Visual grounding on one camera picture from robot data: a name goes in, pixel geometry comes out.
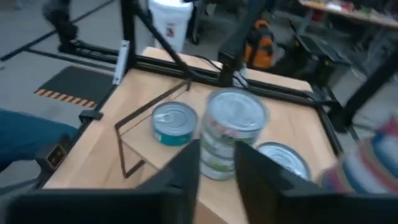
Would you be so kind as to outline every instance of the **gray floor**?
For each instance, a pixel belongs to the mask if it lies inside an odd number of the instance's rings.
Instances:
[[[40,8],[44,0],[26,2],[21,11],[15,11],[9,1],[0,1],[0,56],[29,43],[30,41],[50,32],[51,27],[42,19]],[[72,14],[76,18],[100,4],[105,0],[84,0],[73,3]],[[116,2],[102,10],[79,21],[80,38],[89,43],[118,49],[121,35],[121,20],[119,4]],[[137,53],[146,46],[152,45],[153,40],[146,28],[137,21]],[[186,54],[199,54],[210,59],[216,59],[217,49],[233,30],[233,26],[218,26],[217,24],[204,24],[206,32],[201,38],[201,44],[195,46],[186,44]],[[275,36],[280,41],[289,38],[291,31],[285,27],[272,26]],[[55,35],[33,46],[32,49],[59,54],[57,52],[57,37]],[[36,54],[22,52],[6,62],[6,68],[0,70],[0,108],[24,113],[34,114],[78,126],[78,114],[83,107],[62,103],[33,94],[33,91],[59,72],[70,62],[56,60]],[[356,78],[350,71],[342,75],[339,83],[333,87],[336,97],[345,102],[348,97],[360,86],[363,81]],[[355,120],[370,126],[380,125],[398,104],[397,86],[395,83],[387,84],[379,93],[358,113]],[[357,130],[360,136],[367,136],[367,131]],[[354,141],[347,135],[339,135],[345,149],[353,146]],[[28,179],[38,174],[35,164],[19,162],[13,164],[6,172],[0,174],[0,186]]]

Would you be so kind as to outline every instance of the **colorful striped cloth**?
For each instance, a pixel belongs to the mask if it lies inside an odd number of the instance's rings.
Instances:
[[[320,177],[335,192],[398,193],[398,114]]]

